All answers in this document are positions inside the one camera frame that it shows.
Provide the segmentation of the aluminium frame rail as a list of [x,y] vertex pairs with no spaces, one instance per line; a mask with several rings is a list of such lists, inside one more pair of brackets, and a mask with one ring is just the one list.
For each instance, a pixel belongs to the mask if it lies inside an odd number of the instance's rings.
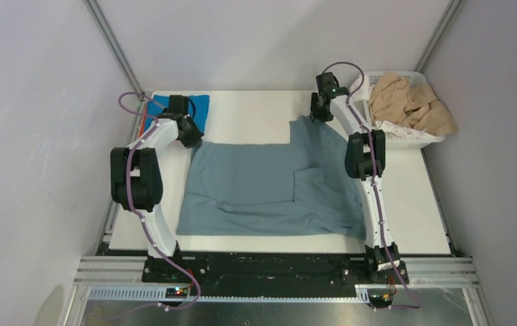
[[[145,258],[143,257],[83,257],[73,284],[86,287],[90,300],[126,300],[155,302],[249,302],[249,303],[368,303],[370,293],[384,290],[377,285],[357,285],[357,296],[346,298],[248,298],[196,296],[190,288],[184,300],[164,298],[167,287],[188,287],[185,284],[144,283],[142,279]],[[471,289],[480,286],[480,279],[470,258],[418,258],[405,260],[409,289]]]

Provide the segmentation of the folded blue t-shirt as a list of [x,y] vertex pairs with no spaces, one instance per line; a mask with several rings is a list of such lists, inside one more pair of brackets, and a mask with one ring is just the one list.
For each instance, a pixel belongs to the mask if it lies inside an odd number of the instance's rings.
[[[193,117],[193,121],[198,127],[198,129],[202,133],[206,133],[205,126],[207,117],[209,114],[209,106],[210,106],[210,96],[207,94],[203,95],[185,95],[190,99],[188,106],[188,113]],[[160,103],[163,107],[169,106],[170,96],[162,96],[162,95],[154,95],[154,101]],[[155,116],[162,113],[162,108],[156,105],[153,102],[147,104],[146,114]],[[144,122],[144,128],[148,129],[153,120],[151,118],[146,118]]]

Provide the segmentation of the right corner aluminium post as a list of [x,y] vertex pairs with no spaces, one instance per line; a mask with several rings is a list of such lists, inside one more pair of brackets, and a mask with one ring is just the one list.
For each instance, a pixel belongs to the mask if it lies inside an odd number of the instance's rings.
[[441,18],[429,38],[429,41],[427,42],[425,49],[422,51],[422,54],[415,65],[414,71],[423,73],[426,70],[431,58],[444,39],[445,34],[451,28],[464,3],[464,0],[451,0],[448,2]]

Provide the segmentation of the white laundry basket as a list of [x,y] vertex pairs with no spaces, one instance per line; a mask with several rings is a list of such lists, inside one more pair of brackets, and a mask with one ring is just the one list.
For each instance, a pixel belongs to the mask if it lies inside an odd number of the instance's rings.
[[[378,82],[379,78],[389,71],[366,71],[365,72],[365,83],[368,81],[369,93],[372,91]],[[416,71],[391,71],[396,75],[406,78],[409,81],[411,87],[428,85],[427,78]],[[360,102],[363,107],[365,119],[370,122],[370,110],[368,102],[363,100]],[[426,131],[411,131],[409,128],[403,128],[401,126],[395,126],[392,123],[380,122],[378,127],[372,124],[373,128],[381,129],[385,132],[387,140],[387,149],[422,149],[432,143],[440,143],[445,139],[445,136],[435,137],[428,134]]]

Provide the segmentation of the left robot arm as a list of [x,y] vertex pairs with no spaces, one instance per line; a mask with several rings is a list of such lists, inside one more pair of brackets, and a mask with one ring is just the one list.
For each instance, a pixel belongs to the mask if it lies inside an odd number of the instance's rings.
[[186,149],[201,146],[204,134],[194,121],[197,108],[190,97],[171,95],[167,105],[148,96],[144,99],[162,111],[157,115],[141,112],[150,121],[143,133],[127,146],[111,150],[111,198],[138,217],[149,255],[163,259],[158,274],[175,283],[183,277],[185,266],[172,257],[178,244],[161,207],[164,185],[158,159],[176,141]]

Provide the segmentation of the left controller board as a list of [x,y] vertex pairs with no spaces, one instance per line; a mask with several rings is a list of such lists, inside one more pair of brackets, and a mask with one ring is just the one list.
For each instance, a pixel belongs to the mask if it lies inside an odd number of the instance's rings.
[[164,292],[164,298],[167,300],[176,299],[184,300],[190,294],[189,287],[167,287]]

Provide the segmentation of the controller board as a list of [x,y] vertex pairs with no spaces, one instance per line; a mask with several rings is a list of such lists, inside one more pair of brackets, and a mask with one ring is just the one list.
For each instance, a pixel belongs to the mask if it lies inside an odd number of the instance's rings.
[[176,299],[184,300],[190,294],[189,287],[167,287],[164,292],[164,298],[167,300]]
[[383,295],[369,295],[369,306],[372,309],[383,310],[390,309],[393,305],[394,295],[383,294]]

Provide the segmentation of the beige crumpled t-shirt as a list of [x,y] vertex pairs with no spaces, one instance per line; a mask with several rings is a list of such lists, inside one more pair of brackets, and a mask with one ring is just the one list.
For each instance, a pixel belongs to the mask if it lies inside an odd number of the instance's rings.
[[371,120],[423,131],[435,137],[459,131],[451,113],[428,84],[411,86],[410,80],[392,71],[378,78],[368,107]]

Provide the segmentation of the grey-blue t-shirt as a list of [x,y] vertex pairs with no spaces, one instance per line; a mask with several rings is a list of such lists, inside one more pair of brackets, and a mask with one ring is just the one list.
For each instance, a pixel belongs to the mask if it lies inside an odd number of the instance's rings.
[[286,144],[204,143],[192,156],[177,233],[364,239],[357,186],[344,168],[346,140],[322,122],[289,124]]

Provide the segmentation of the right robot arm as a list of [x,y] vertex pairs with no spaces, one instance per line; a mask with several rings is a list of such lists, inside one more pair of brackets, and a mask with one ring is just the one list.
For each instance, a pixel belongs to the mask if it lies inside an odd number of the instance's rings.
[[385,213],[382,176],[386,161],[386,136],[375,130],[351,103],[353,93],[338,83],[331,72],[316,76],[317,91],[312,93],[310,117],[329,122],[336,118],[348,135],[344,167],[355,180],[361,196],[366,227],[365,275],[373,283],[407,284],[406,267],[401,260]]

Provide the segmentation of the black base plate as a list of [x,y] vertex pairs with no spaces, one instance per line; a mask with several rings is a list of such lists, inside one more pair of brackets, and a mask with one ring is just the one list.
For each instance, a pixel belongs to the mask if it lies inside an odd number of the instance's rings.
[[177,252],[170,261],[148,257],[144,283],[200,285],[204,297],[346,298],[357,285],[386,289],[408,283],[406,265],[398,272],[373,272],[361,254]]

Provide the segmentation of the folded orange t-shirt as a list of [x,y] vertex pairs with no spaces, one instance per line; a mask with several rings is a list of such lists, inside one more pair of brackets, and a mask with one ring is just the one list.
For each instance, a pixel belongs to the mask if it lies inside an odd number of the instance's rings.
[[142,122],[141,122],[141,127],[140,127],[140,130],[139,130],[139,135],[138,137],[141,138],[143,136],[143,133],[145,132],[145,123],[146,123],[146,120],[147,118],[143,118],[142,119]]

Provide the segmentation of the corner aluminium post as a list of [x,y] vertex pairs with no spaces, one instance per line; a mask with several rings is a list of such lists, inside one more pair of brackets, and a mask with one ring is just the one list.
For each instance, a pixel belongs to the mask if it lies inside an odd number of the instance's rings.
[[144,94],[145,91],[141,87],[100,3],[97,0],[83,0],[83,3],[132,90]]
[[425,49],[422,51],[422,54],[415,65],[414,71],[423,73],[426,70],[431,58],[444,39],[445,34],[451,28],[464,3],[464,0],[451,0],[448,2],[441,18],[429,38],[429,41],[427,42]]

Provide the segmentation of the left corner aluminium post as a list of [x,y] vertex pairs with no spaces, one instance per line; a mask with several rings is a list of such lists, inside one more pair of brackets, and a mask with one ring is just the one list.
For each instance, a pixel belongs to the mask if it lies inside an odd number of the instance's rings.
[[83,3],[132,90],[144,94],[145,91],[141,87],[100,3],[97,0],[83,0]]

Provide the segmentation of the right controller board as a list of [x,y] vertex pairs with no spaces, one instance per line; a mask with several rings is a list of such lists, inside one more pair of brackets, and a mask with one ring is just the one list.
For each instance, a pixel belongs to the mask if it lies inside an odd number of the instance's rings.
[[372,309],[383,310],[390,309],[393,305],[394,295],[383,294],[383,295],[369,295],[369,306]]

